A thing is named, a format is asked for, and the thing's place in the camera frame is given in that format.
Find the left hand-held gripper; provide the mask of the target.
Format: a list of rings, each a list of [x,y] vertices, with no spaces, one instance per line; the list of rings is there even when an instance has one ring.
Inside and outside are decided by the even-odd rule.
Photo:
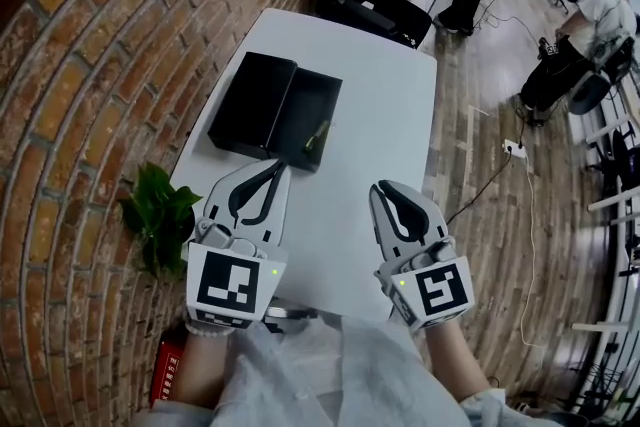
[[[212,221],[199,221],[196,239],[188,245],[186,309],[191,319],[231,329],[263,319],[288,261],[280,240],[290,181],[289,167],[270,159],[215,183],[203,211]]]

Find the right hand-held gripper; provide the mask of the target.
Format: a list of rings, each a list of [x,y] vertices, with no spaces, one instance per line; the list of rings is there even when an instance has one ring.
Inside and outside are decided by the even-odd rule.
[[[457,255],[431,199],[399,182],[379,181],[370,188],[369,206],[388,261],[375,276],[409,330],[441,324],[474,306],[468,260]]]

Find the black box lid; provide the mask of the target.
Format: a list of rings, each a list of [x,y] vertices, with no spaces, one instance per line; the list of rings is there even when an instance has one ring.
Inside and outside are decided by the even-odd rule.
[[[269,140],[298,65],[289,59],[244,55],[208,130],[219,149],[266,160]]]

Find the black box base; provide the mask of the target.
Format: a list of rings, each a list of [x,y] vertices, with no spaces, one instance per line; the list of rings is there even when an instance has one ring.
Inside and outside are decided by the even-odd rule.
[[[310,173],[319,169],[342,83],[340,78],[296,70],[267,144],[271,158]],[[305,143],[324,120],[330,122],[325,137],[311,153],[304,153]]]

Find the person's left forearm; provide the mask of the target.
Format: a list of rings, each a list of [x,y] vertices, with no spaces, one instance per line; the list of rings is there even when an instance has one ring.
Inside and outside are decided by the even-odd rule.
[[[190,334],[170,392],[170,400],[213,410],[224,389],[228,336]]]

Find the person's right forearm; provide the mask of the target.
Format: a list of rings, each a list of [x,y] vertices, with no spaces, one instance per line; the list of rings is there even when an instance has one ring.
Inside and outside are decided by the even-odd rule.
[[[456,401],[491,389],[457,320],[428,328],[425,338],[432,373]]]

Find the red fire extinguisher box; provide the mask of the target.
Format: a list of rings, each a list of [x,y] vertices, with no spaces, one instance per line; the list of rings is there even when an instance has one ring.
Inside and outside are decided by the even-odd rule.
[[[154,362],[149,406],[158,400],[169,399],[185,345],[186,334],[183,331],[162,335]]]

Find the green potted plant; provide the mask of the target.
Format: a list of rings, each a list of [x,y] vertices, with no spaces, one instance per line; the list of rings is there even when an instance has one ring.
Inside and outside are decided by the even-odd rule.
[[[138,168],[133,193],[119,200],[124,224],[141,244],[142,265],[154,278],[184,276],[182,251],[194,232],[194,205],[200,200],[187,186],[174,188],[167,172],[151,162]]]

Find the white power strip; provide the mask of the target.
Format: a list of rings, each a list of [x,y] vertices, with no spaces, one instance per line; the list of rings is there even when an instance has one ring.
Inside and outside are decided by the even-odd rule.
[[[518,158],[523,161],[527,159],[526,148],[522,143],[514,142],[510,139],[504,139],[502,147],[504,152],[512,158]]]

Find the light grey shirt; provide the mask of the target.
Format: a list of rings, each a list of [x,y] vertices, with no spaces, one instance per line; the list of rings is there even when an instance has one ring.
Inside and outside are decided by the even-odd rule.
[[[432,373],[408,329],[318,317],[281,333],[186,323],[228,336],[225,383],[211,409],[156,401],[133,427],[560,427],[510,408],[494,388],[461,402]]]

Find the black and white round chair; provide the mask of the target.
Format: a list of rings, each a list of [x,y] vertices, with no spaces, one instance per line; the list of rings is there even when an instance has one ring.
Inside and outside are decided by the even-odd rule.
[[[572,88],[568,95],[568,111],[573,115],[584,115],[605,98],[612,84],[601,73],[588,71]]]

